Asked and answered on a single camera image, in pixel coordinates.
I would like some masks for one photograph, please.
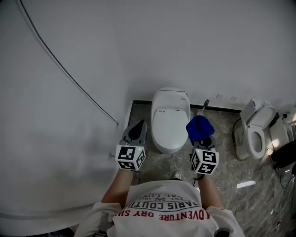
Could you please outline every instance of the fiducial marker cube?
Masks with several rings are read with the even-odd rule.
[[[138,171],[146,158],[143,146],[121,146],[116,147],[115,159],[120,169]]]
[[[219,153],[195,149],[191,156],[191,163],[196,173],[211,175],[219,164]]]

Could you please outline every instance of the blue cloth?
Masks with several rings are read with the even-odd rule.
[[[202,115],[196,115],[186,126],[188,137],[193,145],[193,140],[204,140],[215,133],[209,120]]]

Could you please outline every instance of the toilet brush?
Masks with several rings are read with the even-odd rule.
[[[209,104],[209,100],[207,99],[204,104],[203,104],[203,109],[201,110],[201,112],[198,112],[197,115],[204,115],[204,109],[206,109],[208,107]]]

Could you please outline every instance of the white toilet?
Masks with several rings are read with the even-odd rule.
[[[166,87],[153,97],[151,108],[152,139],[162,153],[171,154],[185,144],[190,121],[190,102],[184,90]]]
[[[266,153],[265,129],[276,114],[268,101],[250,100],[241,111],[242,127],[235,131],[236,155],[240,160],[249,156],[260,159]]]

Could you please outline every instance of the marble floor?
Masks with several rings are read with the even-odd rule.
[[[145,143],[147,158],[140,168],[141,183],[170,179],[171,173],[175,170],[182,173],[186,182],[193,183],[195,173],[191,171],[189,154],[192,145],[190,140],[187,140],[184,147],[175,154],[160,153],[151,138],[150,110],[151,105],[135,104],[130,120],[130,125],[136,124],[141,119],[146,120],[148,124],[148,135]],[[191,109],[191,117],[195,116],[197,112],[198,109]],[[213,178],[225,206],[235,214],[245,236],[282,237],[287,231],[293,230],[296,223],[291,221],[290,217],[292,193],[295,185],[289,182],[287,186],[291,179],[291,172],[285,173],[292,167],[285,167],[281,170],[280,175],[283,174],[282,184],[284,187],[287,186],[284,190],[268,158],[265,157],[261,161],[250,157],[244,161],[236,158],[232,142],[232,128],[235,121],[240,118],[239,114],[205,110],[204,115],[214,126],[216,150],[220,153],[220,163],[213,174]],[[266,144],[271,145],[268,132],[266,134]],[[237,184],[246,181],[255,181],[256,184],[236,188]]]

